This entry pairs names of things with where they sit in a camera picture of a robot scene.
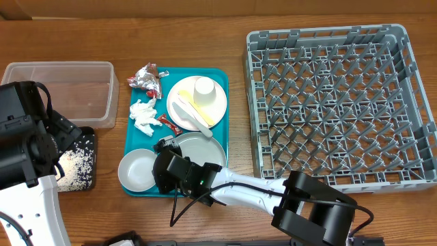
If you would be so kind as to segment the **small grey bowl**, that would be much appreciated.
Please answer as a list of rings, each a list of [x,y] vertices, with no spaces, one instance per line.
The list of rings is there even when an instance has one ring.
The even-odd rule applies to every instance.
[[[121,185],[132,192],[144,192],[156,183],[152,170],[157,155],[148,149],[136,149],[126,154],[119,163]]]

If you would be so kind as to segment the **grey round plate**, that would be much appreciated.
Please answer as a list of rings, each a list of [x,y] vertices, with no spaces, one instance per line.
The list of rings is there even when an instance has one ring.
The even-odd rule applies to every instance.
[[[182,156],[203,166],[204,163],[218,164],[227,167],[227,157],[221,144],[215,138],[206,137],[203,133],[184,133],[176,137]]]

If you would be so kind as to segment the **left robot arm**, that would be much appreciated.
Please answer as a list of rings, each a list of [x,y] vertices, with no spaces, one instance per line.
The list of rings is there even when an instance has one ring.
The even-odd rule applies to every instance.
[[[39,82],[1,86],[1,225],[12,245],[69,245],[61,216],[60,156],[81,129],[60,115]]]

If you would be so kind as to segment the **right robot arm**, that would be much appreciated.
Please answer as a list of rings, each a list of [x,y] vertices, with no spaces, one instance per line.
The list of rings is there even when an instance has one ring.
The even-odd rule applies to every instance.
[[[305,173],[276,180],[243,176],[215,163],[198,165],[173,147],[156,148],[160,193],[180,192],[207,206],[247,206],[272,216],[272,226],[310,245],[345,245],[357,203]]]

